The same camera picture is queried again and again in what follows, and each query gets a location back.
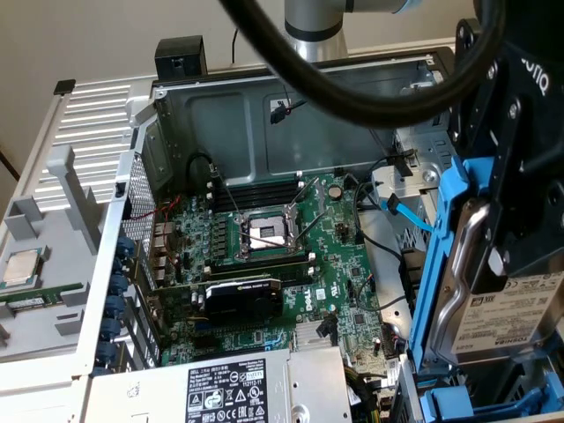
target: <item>white wall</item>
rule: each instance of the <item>white wall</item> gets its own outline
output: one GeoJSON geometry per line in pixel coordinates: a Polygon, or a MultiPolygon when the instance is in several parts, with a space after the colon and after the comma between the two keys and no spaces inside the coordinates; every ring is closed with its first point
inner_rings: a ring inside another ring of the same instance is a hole
{"type": "MultiPolygon", "coordinates": [[[[283,27],[283,0],[261,0],[283,27]]],[[[399,15],[346,15],[349,48],[454,36],[472,0],[424,0],[399,15]]],[[[202,34],[208,67],[231,60],[234,26],[217,0],[2,0],[0,7],[0,148],[18,171],[60,79],[80,81],[154,73],[161,38],[202,34]]],[[[237,62],[258,58],[242,39],[237,62]]],[[[2,178],[0,211],[14,184],[2,178]]]]}

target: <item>black cable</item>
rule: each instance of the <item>black cable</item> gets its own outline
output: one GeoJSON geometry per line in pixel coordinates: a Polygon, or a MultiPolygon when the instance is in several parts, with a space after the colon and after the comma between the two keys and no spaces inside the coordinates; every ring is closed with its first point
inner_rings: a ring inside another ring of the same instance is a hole
{"type": "Polygon", "coordinates": [[[370,311],[373,313],[378,313],[379,311],[384,310],[385,308],[389,308],[391,306],[393,306],[394,304],[400,302],[401,300],[405,300],[405,295],[402,295],[401,297],[397,297],[396,299],[384,304],[383,306],[380,306],[378,308],[370,308],[367,306],[364,306],[361,302],[360,302],[360,294],[362,293],[362,290],[364,289],[364,287],[368,284],[369,279],[365,280],[364,282],[362,282],[362,285],[360,286],[359,290],[356,292],[356,303],[357,305],[362,308],[365,311],[370,311]]]}
{"type": "Polygon", "coordinates": [[[239,28],[235,28],[233,33],[233,40],[231,41],[231,64],[235,64],[235,42],[237,41],[237,35],[239,34],[239,28]]]}
{"type": "Polygon", "coordinates": [[[378,132],[376,132],[376,130],[368,130],[368,132],[370,132],[370,136],[372,137],[372,139],[376,142],[376,144],[382,148],[382,152],[384,153],[385,156],[389,156],[390,155],[390,149],[387,148],[382,139],[380,138],[380,135],[378,134],[378,132]]]}
{"type": "Polygon", "coordinates": [[[2,152],[0,152],[0,163],[2,163],[8,172],[10,172],[11,176],[16,180],[19,181],[19,173],[16,168],[10,163],[10,161],[4,156],[2,152]]]}
{"type": "MultiPolygon", "coordinates": [[[[357,185],[359,184],[359,180],[356,179],[353,174],[346,174],[346,175],[345,175],[345,179],[346,179],[346,178],[351,178],[351,179],[354,181],[354,183],[356,183],[357,185]]],[[[365,196],[367,196],[368,201],[370,201],[370,203],[372,203],[372,207],[370,207],[370,206],[365,206],[365,205],[362,205],[362,204],[357,204],[357,207],[360,207],[361,210],[381,210],[382,207],[380,207],[380,205],[377,204],[376,201],[372,198],[372,196],[370,196],[370,194],[368,194],[368,192],[364,189],[364,186],[365,186],[365,185],[366,185],[366,184],[362,184],[362,188],[361,188],[361,189],[362,189],[362,193],[363,193],[365,196]]]]}
{"type": "Polygon", "coordinates": [[[365,196],[367,196],[367,199],[370,203],[372,203],[372,205],[374,206],[374,208],[376,210],[381,210],[382,207],[380,207],[380,205],[372,198],[372,196],[370,194],[367,193],[367,191],[364,189],[364,187],[371,187],[372,183],[370,182],[366,182],[362,184],[362,192],[364,193],[365,196]]]}
{"type": "Polygon", "coordinates": [[[360,228],[360,218],[359,218],[359,211],[356,208],[356,203],[359,197],[359,192],[360,192],[360,187],[362,187],[362,183],[360,183],[359,185],[357,185],[356,190],[354,191],[354,199],[352,201],[352,214],[354,216],[354,225],[356,226],[356,230],[359,232],[359,234],[362,235],[362,238],[364,238],[365,240],[367,240],[368,242],[370,242],[372,245],[376,246],[379,249],[383,249],[384,251],[392,254],[400,263],[402,263],[402,256],[397,253],[396,251],[394,251],[393,249],[386,247],[385,245],[382,245],[380,242],[374,241],[372,238],[370,238],[368,235],[366,235],[364,233],[364,231],[362,231],[362,229],[360,228]]]}
{"type": "Polygon", "coordinates": [[[330,81],[298,56],[256,0],[219,1],[264,61],[319,108],[358,125],[398,128],[447,110],[486,75],[505,33],[508,0],[482,0],[482,34],[450,77],[414,94],[393,98],[369,96],[330,81]]]}
{"type": "Polygon", "coordinates": [[[185,170],[186,182],[189,180],[190,177],[190,168],[192,166],[192,163],[194,163],[194,160],[199,159],[200,157],[205,159],[209,165],[213,165],[212,157],[208,153],[200,152],[200,151],[193,152],[188,157],[188,160],[186,160],[186,170],[185,170]]]}

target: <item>capacitor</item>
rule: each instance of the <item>capacitor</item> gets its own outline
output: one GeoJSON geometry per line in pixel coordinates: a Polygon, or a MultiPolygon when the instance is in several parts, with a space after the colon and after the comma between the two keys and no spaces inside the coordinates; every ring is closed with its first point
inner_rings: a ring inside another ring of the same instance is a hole
{"type": "Polygon", "coordinates": [[[382,341],[379,338],[376,338],[374,340],[374,355],[378,355],[381,346],[382,346],[382,341]]]}
{"type": "Polygon", "coordinates": [[[329,198],[333,201],[338,201],[343,198],[343,189],[338,185],[331,185],[327,191],[329,198]]]}
{"type": "Polygon", "coordinates": [[[368,277],[368,285],[370,286],[370,292],[375,293],[376,292],[376,279],[374,279],[374,275],[370,275],[368,277]]]}
{"type": "Polygon", "coordinates": [[[197,306],[197,290],[196,289],[194,291],[192,291],[192,296],[191,296],[190,302],[192,303],[193,306],[197,306]]]}

